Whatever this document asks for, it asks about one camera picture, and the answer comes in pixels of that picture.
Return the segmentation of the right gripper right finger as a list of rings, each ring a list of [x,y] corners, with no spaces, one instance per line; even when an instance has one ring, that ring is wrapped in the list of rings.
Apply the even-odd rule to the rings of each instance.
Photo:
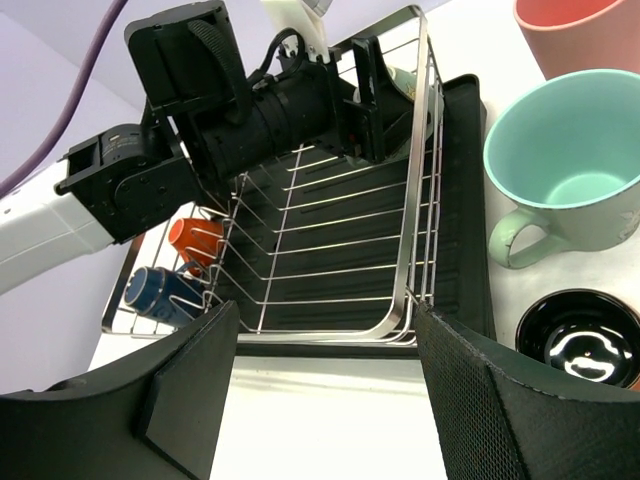
[[[538,363],[426,303],[414,327],[448,478],[638,478],[638,393]]]

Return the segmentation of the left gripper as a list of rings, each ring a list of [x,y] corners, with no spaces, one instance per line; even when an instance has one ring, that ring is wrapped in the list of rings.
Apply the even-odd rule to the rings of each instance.
[[[331,125],[319,148],[380,164],[409,140],[414,101],[392,79],[377,37],[353,37],[349,46],[357,84],[341,78],[335,63],[327,68]]]

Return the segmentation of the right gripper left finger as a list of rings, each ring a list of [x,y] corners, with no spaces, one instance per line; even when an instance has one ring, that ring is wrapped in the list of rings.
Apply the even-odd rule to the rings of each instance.
[[[103,367],[3,395],[2,478],[209,478],[239,320],[227,302]]]

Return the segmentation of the small green mug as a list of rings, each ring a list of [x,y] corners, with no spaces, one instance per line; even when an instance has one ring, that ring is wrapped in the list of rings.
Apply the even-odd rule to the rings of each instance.
[[[391,90],[386,94],[390,106],[395,109],[407,108],[409,102],[415,101],[417,75],[394,66],[387,66],[387,72],[393,83]]]

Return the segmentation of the orange floral bowl cup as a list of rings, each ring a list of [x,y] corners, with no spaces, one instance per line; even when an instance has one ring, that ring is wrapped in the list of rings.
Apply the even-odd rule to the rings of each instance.
[[[577,378],[639,389],[639,313],[593,289],[546,295],[521,317],[516,350]]]

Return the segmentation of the tall green mug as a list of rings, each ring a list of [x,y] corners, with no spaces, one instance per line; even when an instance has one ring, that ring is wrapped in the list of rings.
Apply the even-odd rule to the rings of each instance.
[[[495,121],[483,160],[516,206],[488,240],[501,266],[625,242],[639,227],[638,74],[582,70],[535,87]]]

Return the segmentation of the pink plastic cup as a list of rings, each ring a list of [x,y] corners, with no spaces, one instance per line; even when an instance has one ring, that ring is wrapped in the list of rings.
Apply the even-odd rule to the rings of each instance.
[[[639,71],[638,0],[521,0],[513,15],[547,80],[589,69]]]

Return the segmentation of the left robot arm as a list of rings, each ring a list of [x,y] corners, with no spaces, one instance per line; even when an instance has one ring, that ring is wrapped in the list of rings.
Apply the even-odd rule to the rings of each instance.
[[[125,41],[142,83],[142,119],[41,161],[84,93],[115,19],[114,2],[58,123],[1,185],[1,288],[10,291],[77,257],[126,243],[187,203],[213,207],[241,173],[309,144],[372,164],[410,139],[414,100],[388,71],[378,38],[348,39],[357,80],[338,73],[324,2],[272,1],[277,32],[246,72],[226,5],[202,1],[130,23]]]

